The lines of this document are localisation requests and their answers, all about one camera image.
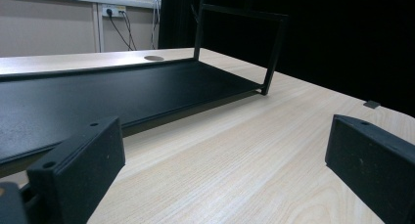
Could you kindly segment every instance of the wall socket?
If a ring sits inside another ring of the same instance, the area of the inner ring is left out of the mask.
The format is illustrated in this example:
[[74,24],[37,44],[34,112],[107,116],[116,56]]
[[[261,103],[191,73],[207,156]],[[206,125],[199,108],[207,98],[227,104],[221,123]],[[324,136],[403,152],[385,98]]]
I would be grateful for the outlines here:
[[118,5],[109,5],[109,4],[103,4],[103,17],[108,17],[107,10],[113,11],[113,18],[114,17],[121,17],[121,12],[127,12],[126,6],[118,6]]

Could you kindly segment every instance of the black metal rack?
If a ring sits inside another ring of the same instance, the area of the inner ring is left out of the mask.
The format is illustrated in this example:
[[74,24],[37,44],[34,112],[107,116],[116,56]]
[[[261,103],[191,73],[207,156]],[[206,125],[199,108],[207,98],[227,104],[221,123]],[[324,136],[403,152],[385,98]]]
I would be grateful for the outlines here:
[[[204,11],[279,21],[263,83],[199,61]],[[97,118],[118,115],[123,132],[167,115],[269,90],[288,16],[201,3],[191,59],[0,76],[0,177],[36,160]]]

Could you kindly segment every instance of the dark background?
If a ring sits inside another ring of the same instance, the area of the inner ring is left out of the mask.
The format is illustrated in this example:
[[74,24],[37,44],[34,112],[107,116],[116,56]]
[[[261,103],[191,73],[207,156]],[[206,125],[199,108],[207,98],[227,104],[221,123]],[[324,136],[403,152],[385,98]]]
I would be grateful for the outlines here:
[[[206,0],[290,16],[277,71],[415,116],[415,0]],[[159,47],[193,47],[199,0],[162,0]],[[203,47],[266,66],[278,23],[206,14]]]

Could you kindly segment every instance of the table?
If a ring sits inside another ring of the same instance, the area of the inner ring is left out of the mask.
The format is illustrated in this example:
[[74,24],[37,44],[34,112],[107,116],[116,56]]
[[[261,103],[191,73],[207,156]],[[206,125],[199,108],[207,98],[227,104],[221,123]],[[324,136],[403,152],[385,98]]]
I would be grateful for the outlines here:
[[[3,74],[122,66],[193,49],[0,59]],[[260,82],[265,69],[202,50],[201,61]],[[275,73],[267,96],[124,138],[126,165],[89,223],[382,223],[324,156],[333,114],[414,144],[415,119]],[[0,179],[23,184],[18,173]]]

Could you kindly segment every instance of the black plug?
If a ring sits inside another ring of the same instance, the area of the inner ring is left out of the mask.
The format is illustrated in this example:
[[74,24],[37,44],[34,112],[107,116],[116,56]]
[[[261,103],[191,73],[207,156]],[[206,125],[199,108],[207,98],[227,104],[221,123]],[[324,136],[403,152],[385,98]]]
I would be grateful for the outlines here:
[[107,9],[107,15],[112,18],[113,17],[113,10]]

